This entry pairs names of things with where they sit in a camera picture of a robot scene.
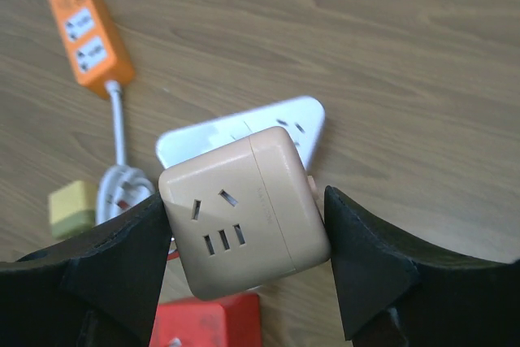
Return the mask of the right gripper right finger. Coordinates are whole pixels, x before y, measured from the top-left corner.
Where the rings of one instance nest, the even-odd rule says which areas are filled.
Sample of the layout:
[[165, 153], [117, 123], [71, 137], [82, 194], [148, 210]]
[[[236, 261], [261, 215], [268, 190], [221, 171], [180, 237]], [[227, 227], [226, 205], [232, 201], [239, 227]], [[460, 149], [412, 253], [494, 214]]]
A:
[[516, 346], [519, 264], [459, 254], [334, 187], [325, 228], [346, 340], [356, 346]]

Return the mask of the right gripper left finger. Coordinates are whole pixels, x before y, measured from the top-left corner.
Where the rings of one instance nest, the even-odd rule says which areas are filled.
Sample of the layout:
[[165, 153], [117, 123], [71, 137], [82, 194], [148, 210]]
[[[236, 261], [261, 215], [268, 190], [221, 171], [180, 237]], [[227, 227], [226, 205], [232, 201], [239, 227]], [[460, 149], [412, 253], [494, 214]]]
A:
[[3, 346], [147, 346], [171, 243], [159, 194], [1, 264]]

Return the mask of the red cube socket adapter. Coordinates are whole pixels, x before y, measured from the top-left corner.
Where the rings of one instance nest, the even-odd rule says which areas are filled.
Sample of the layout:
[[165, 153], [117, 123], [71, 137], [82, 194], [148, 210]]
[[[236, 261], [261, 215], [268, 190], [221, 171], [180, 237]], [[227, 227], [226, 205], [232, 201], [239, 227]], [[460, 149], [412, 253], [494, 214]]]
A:
[[160, 304], [149, 344], [261, 346], [259, 296], [240, 293], [213, 301], [190, 297]]

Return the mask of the beige cube socket adapter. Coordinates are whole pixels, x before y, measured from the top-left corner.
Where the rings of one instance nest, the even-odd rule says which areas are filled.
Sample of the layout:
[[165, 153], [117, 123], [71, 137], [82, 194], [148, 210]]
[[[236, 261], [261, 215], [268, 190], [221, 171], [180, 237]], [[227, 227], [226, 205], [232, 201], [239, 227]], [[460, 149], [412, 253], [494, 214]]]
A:
[[240, 293], [330, 257], [310, 178], [284, 128], [169, 167], [158, 189], [199, 299]]

